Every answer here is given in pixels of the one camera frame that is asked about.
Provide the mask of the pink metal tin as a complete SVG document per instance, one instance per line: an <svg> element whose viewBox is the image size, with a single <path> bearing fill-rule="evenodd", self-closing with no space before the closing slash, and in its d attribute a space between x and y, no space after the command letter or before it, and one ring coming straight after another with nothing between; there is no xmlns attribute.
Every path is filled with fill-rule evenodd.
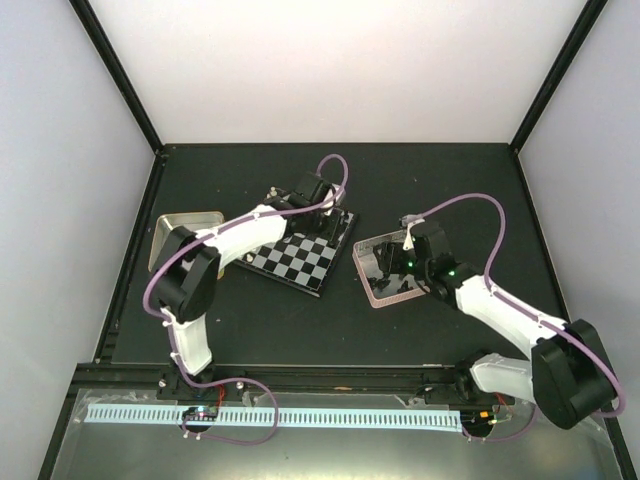
<svg viewBox="0 0 640 480"><path fill-rule="evenodd" d="M369 286L367 278L381 278L380 270L374 256L374 247L385 241L403 243L405 237L404 230L397 230L387 234L375 236L369 239L358 241L354 244L352 250L352 259L354 261L358 276L364 287L365 294L370 305L374 309L380 309L391 306L393 304L405 302L413 298L425 295L428 290L424 285L420 268L423 264L418 260L415 252L415 270L412 275L391 275L389 285L384 290L372 290ZM408 281L413 289L409 292L397 294L396 291L400 285Z"/></svg>

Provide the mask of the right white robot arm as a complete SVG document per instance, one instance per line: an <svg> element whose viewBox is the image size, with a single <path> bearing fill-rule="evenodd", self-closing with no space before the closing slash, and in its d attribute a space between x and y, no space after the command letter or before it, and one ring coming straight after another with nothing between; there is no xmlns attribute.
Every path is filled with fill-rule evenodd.
<svg viewBox="0 0 640 480"><path fill-rule="evenodd" d="M565 430L624 404L592 324L546 314L457 261L438 224L409 223L400 239L377 242L373 254L384 275L411 276L424 292L482 322L523 354L517 360L488 353L472 361L454 379L461 400L476 403L488 393L504 393L535 404Z"/></svg>

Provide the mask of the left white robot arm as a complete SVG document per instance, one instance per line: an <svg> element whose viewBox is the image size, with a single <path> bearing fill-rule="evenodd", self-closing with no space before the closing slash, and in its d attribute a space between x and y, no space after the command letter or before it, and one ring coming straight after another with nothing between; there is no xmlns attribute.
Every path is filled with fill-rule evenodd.
<svg viewBox="0 0 640 480"><path fill-rule="evenodd" d="M179 386L193 399L207 397L215 376L206 331L219 273L228 264L295 233L320 235L338 213L348 183L333 184L307 173L292 191L275 191L249 212L196 232L173 229L152 269L142 297L146 313L168 330L170 357L182 370Z"/></svg>

